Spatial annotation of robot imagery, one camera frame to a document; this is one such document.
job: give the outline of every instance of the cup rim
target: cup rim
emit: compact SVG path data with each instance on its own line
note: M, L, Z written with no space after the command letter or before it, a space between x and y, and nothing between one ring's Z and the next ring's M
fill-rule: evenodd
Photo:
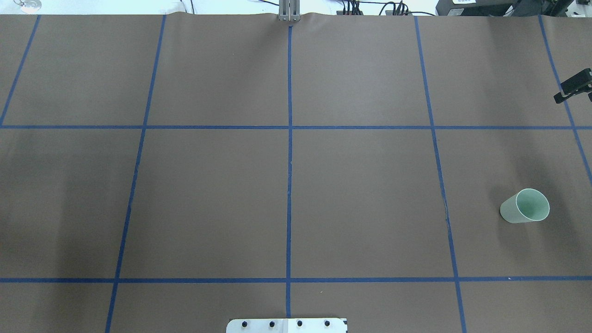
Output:
M545 203L547 206L547 214L545 215L545 217L543 217L542 219L531 219L528 216L524 215L524 213L522 213L522 211L520 210L520 208L518 207L518 197L520 196L520 193L524 192L524 191L534 191L537 192L538 194L540 194L541 197L543 197L545 199ZM520 213L520 215L522 215L522 217L524 217L525 219L528 219L531 222L540 222L543 221L544 219L546 219L547 217L549 217L549 213L551 212L551 205L549 205L549 199L547 199L547 197L541 193L541 191L539 190L535 190L534 188L523 188L522 190L520 190L520 192L516 193L516 198L514 198L514 204L516 205L516 208L518 209L518 212Z

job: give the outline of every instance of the cable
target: cable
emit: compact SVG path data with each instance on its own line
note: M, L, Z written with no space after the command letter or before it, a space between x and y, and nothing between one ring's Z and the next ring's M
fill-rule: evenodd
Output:
M392 5L392 12L393 12L393 13L395 12L395 6L396 6L397 4L395 4L393 1L389 1L389 2L386 2L386 3L384 4L384 6L382 6L382 9L380 10L380 13L378 13L378 16L382 15L382 11L383 11L383 10L384 10L384 8L386 8L386 6L388 6L388 5Z
M427 14L427 15L431 15L431 16L437 16L432 14L431 12L405 12L402 15L407 15L407 14Z
M273 2L267 1L267 0L257 0L257 1L265 2L266 4L271 4L271 5L274 5L274 6L279 6L278 4L274 4Z
M361 2L362 4L378 4L378 5L384 5L384 4L388 4L389 2L374 2L374 1L358 1Z
M362 15L362 11L360 10L360 3L363 1L357 0L345 0L348 2L348 7L345 7L345 3L341 1L343 5L343 15Z

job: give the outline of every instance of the metal plate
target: metal plate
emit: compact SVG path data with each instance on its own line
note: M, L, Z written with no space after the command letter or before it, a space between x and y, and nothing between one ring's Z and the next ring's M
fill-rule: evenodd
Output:
M347 333L348 320L340 318L285 318L285 319L233 319L226 333Z

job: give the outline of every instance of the metal bracket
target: metal bracket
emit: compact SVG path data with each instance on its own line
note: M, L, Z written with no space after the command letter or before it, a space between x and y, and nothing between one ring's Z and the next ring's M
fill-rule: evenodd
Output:
M226 333L348 333L345 318L233 319Z
M554 99L557 104L563 103L569 97L589 92L588 97L592 101L592 69L586 68L576 75L565 80L561 84L561 91L555 94Z
M279 0L279 20L300 21L300 0Z

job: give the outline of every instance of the electronic device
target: electronic device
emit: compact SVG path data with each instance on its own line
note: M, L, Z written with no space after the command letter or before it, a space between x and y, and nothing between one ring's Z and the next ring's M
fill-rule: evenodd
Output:
M516 0L511 16L566 16L565 11L574 0Z
M440 16L503 16L514 0L438 0Z

